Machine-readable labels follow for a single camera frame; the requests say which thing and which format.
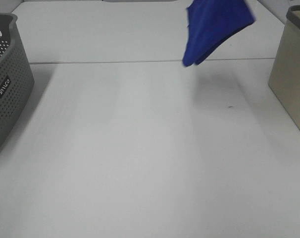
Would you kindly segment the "blue towel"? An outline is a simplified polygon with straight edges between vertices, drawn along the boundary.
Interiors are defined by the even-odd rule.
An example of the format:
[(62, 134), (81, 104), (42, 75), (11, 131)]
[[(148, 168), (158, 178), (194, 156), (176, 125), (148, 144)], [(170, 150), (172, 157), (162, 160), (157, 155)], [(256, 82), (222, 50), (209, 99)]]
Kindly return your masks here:
[(187, 15), (185, 67), (199, 65), (227, 39), (255, 22), (244, 0), (194, 0), (187, 7)]

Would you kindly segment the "grey perforated plastic basket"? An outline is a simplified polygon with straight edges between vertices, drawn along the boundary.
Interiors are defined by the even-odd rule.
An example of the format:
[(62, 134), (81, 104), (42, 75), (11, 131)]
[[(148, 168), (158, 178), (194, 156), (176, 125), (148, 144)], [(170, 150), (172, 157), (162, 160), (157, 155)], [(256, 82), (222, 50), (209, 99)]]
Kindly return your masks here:
[(16, 21), (16, 15), (0, 13), (0, 148), (35, 84)]

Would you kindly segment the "beige storage box grey rim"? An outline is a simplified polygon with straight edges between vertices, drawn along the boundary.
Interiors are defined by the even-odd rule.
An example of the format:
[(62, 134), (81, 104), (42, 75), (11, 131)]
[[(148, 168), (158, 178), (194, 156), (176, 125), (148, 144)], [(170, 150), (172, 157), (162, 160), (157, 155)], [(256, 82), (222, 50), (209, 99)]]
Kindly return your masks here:
[(268, 86), (300, 130), (300, 5), (286, 19)]

